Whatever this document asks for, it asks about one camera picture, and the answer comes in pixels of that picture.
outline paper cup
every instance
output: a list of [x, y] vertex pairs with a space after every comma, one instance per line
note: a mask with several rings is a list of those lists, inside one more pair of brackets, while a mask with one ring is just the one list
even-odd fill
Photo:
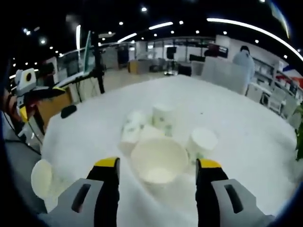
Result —
[[145, 125], [141, 135], [140, 135], [140, 140], [148, 140], [148, 139], [152, 139], [152, 138], [162, 138], [165, 137], [165, 134], [163, 131], [156, 129], [155, 127], [152, 127], [150, 125]]
[[176, 124], [175, 109], [166, 105], [155, 105], [152, 111], [152, 124], [162, 130], [166, 136], [171, 137]]
[[197, 158], [205, 158], [214, 150], [218, 139], [214, 132], [206, 128], [196, 128], [189, 136], [186, 150], [191, 165], [196, 164]]
[[118, 145], [126, 155], [130, 155], [134, 149], [146, 124], [147, 116], [141, 111], [134, 111], [127, 116], [122, 128], [121, 141]]
[[71, 183], [60, 177], [45, 159], [39, 160], [31, 174], [34, 193], [41, 199], [59, 197]]
[[179, 143], [163, 137], [139, 142], [132, 151], [131, 161], [148, 187], [163, 187], [184, 172], [188, 156]]

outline table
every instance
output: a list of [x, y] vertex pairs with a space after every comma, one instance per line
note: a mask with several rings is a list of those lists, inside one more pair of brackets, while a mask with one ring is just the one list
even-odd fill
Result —
[[253, 85], [253, 86], [255, 86], [255, 87], [257, 87], [257, 88], [259, 88], [259, 89], [261, 89], [265, 94], [271, 96], [271, 94], [272, 94], [271, 90], [268, 90], [267, 88], [265, 88], [265, 87], [263, 87], [263, 86], [261, 86], [260, 84], [257, 84], [257, 83], [253, 83], [252, 82], [250, 84]]
[[152, 105], [158, 102], [178, 109], [175, 140], [185, 145], [195, 127], [213, 130], [219, 143], [207, 158], [221, 163], [229, 178], [249, 189], [265, 214], [276, 215], [282, 209], [295, 188], [286, 167], [296, 146], [293, 128], [245, 96], [190, 77], [126, 86], [79, 103], [77, 112], [66, 119], [54, 116], [44, 138], [42, 158], [62, 176], [76, 181], [85, 178], [97, 160], [119, 156], [118, 226], [196, 227], [195, 177], [183, 174], [155, 197], [133, 174], [117, 147], [126, 115], [140, 109], [151, 114]]
[[[267, 94], [267, 95], [269, 95], [269, 96], [271, 96], [271, 94], [272, 94], [272, 90], [268, 90], [266, 87], [263, 87], [263, 86], [261, 86], [260, 84], [257, 84], [257, 83], [250, 83], [251, 85], [253, 85], [253, 86], [255, 86], [255, 87], [257, 87], [257, 88], [259, 88], [259, 89], [261, 89], [265, 94]], [[286, 105], [286, 100], [283, 100], [282, 101], [282, 105]]]
[[89, 72], [78, 72], [75, 75], [72, 75], [68, 78], [65, 78], [64, 80], [60, 81], [59, 83], [55, 84], [55, 87], [65, 87], [71, 83], [77, 83], [81, 80], [90, 78], [91, 75], [89, 75]]
[[55, 85], [56, 87], [69, 87], [71, 98], [74, 103], [84, 101], [92, 96], [100, 95], [98, 79], [94, 78], [90, 72], [79, 72]]

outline person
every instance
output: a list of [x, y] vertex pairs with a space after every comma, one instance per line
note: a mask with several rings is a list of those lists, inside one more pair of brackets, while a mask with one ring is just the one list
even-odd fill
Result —
[[246, 76], [247, 76], [246, 82], [247, 82], [247, 86], [248, 86], [251, 79], [255, 75], [255, 62], [250, 55], [249, 48], [247, 46], [242, 46], [240, 49], [240, 52], [234, 56], [232, 62], [234, 64], [244, 66], [245, 68], [248, 69], [248, 74], [246, 74]]

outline white bowl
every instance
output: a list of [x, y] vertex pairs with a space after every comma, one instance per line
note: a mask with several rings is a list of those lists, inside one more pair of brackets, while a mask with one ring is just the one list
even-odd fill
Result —
[[188, 164], [186, 150], [171, 138], [152, 138], [137, 144], [131, 154], [132, 164], [146, 183], [172, 182]]
[[48, 161], [41, 159], [32, 170], [31, 184], [36, 196], [46, 199], [59, 197], [72, 183], [59, 176]]
[[53, 171], [51, 164], [44, 159], [39, 160], [35, 164], [31, 174], [31, 184], [36, 196], [41, 199], [49, 196], [52, 179]]

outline black ceiling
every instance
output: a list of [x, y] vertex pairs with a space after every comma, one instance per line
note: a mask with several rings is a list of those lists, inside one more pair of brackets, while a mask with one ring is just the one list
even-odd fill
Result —
[[[302, 74], [302, 61], [278, 41], [251, 29], [208, 23], [207, 17], [218, 17], [236, 20], [263, 28], [283, 40], [295, 49], [303, 48], [303, 32], [301, 31], [301, 5], [300, 1], [276, 0], [276, 5], [283, 12], [292, 29], [291, 38], [288, 39], [281, 23], [272, 16], [268, 5], [269, 0], [261, 3], [259, 0], [53, 0], [48, 2], [25, 1], [23, 3], [10, 1], [12, 16], [5, 17], [10, 21], [5, 26], [10, 32], [16, 27], [14, 45], [10, 51], [15, 58], [17, 66], [30, 66], [34, 62], [41, 62], [52, 56], [55, 51], [65, 53], [76, 49], [75, 27], [81, 24], [81, 46], [84, 46], [88, 30], [98, 30], [100, 33], [108, 31], [116, 34], [106, 41], [118, 39], [137, 32], [140, 39], [154, 39], [169, 36], [215, 36], [228, 31], [231, 38], [240, 39], [255, 44], [255, 39], [260, 42], [258, 46], [269, 50], [276, 55], [288, 56], [287, 61], [294, 65]], [[147, 12], [141, 12], [141, 7], [146, 7]], [[163, 22], [172, 21], [174, 25], [159, 28], [155, 31], [147, 30], [148, 27]], [[31, 31], [30, 35], [23, 32], [23, 28]], [[40, 40], [46, 39], [44, 45]]]

